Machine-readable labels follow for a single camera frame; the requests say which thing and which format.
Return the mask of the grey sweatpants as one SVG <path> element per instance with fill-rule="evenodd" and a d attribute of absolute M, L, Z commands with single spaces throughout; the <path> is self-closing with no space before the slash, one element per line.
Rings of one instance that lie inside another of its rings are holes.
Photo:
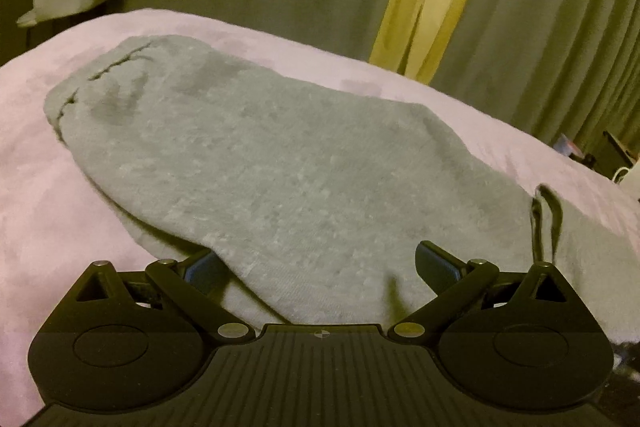
<path fill-rule="evenodd" d="M 131 237 L 209 251 L 206 289 L 255 327 L 390 326 L 433 297 L 416 245 L 555 265 L 613 341 L 639 337 L 639 258 L 550 187 L 524 191 L 421 104 L 283 77 L 181 36 L 136 37 L 55 86 L 49 124 Z"/>

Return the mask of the pink fleece blanket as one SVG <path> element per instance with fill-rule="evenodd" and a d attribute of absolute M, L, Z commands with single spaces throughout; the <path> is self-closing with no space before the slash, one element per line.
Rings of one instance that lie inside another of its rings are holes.
<path fill-rule="evenodd" d="M 469 151 L 527 191 L 551 185 L 631 245 L 639 242 L 633 198 L 546 144 L 424 84 L 393 72 L 220 20 L 144 9 L 61 32 L 1 69 L 1 421 L 19 426 L 42 406 L 27 367 L 32 337 L 85 267 L 108 259 L 137 270 L 149 255 L 125 231 L 55 138 L 47 93 L 72 72 L 143 35 L 185 35 L 280 74 L 358 94 L 421 103 Z"/>

